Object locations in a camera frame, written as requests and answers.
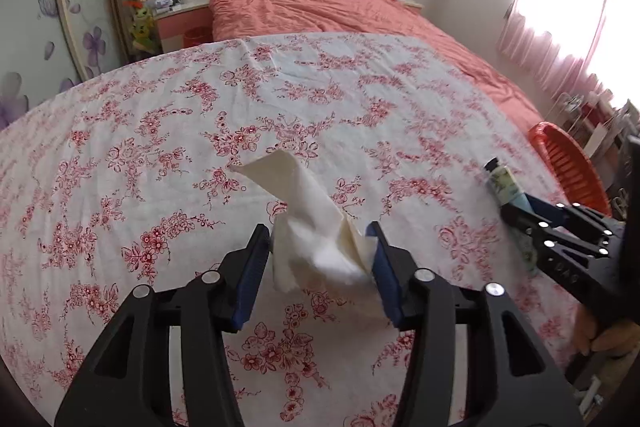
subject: screw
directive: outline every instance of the screw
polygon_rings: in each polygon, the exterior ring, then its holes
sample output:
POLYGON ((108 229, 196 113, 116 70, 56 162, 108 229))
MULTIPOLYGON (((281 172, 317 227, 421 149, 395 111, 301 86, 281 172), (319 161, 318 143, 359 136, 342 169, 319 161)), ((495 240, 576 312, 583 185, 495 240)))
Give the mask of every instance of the screw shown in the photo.
POLYGON ((429 282, 433 281, 436 278, 436 274, 429 270, 428 268, 419 268, 414 272, 414 277, 418 281, 429 282))
POLYGON ((202 282, 205 284, 213 284, 220 280, 220 273, 215 270, 209 270, 202 274, 202 282))
POLYGON ((504 288, 497 282, 490 282, 484 289, 489 295, 493 295, 494 297, 499 297, 504 293, 504 288))
POLYGON ((139 284, 138 286, 133 288, 133 296, 136 299, 142 299, 143 297, 149 295, 149 291, 149 286, 147 286, 146 284, 139 284))

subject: sheer curtain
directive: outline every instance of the sheer curtain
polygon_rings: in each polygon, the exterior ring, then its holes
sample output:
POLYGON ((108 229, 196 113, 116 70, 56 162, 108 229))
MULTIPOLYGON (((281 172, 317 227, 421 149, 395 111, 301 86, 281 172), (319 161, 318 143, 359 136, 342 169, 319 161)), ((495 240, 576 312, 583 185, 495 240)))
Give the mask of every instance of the sheer curtain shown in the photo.
POLYGON ((610 89, 622 105, 638 97, 639 22, 640 0, 516 0, 498 48, 552 96, 610 89))

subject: pink bedsheet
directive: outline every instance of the pink bedsheet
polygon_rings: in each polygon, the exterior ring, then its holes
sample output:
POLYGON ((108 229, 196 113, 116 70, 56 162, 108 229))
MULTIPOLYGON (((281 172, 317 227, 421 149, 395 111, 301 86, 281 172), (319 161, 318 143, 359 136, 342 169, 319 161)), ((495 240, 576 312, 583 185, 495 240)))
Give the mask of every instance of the pink bedsheet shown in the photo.
POLYGON ((210 7, 215 41, 345 31, 418 37, 470 76, 523 133, 542 121, 519 87, 397 0, 211 0, 210 7))

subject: white floral fabric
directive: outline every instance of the white floral fabric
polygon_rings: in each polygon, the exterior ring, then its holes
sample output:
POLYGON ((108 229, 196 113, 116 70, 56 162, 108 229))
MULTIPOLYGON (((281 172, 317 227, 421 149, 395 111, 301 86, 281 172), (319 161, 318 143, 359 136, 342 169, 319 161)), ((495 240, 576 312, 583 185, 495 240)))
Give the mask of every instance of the white floral fabric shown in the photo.
MULTIPOLYGON (((103 74, 0 132, 0 354, 44 418, 136 285, 183 286, 284 211, 230 170, 277 149, 419 266, 476 289, 500 282, 567 359, 575 301, 527 274, 482 165, 498 156, 531 194, 562 193, 468 77, 414 38, 236 39, 103 74)), ((225 336, 247 425, 391 424, 413 332, 357 304, 278 293, 270 261, 250 321, 225 336)))

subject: orange laundry basket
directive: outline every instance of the orange laundry basket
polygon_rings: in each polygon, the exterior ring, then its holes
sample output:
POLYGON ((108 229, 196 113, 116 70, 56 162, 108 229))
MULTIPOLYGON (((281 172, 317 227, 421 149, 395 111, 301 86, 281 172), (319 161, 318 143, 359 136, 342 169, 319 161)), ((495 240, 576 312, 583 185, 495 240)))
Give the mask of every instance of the orange laundry basket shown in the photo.
POLYGON ((571 136, 557 125, 542 122, 530 129, 529 142, 555 174, 569 201, 611 215, 609 198, 591 160, 571 136))
POLYGON ((213 40, 212 30, 207 26, 192 28, 191 30, 187 30, 185 32, 182 40, 184 48, 193 48, 194 46, 206 44, 207 42, 211 42, 213 40))

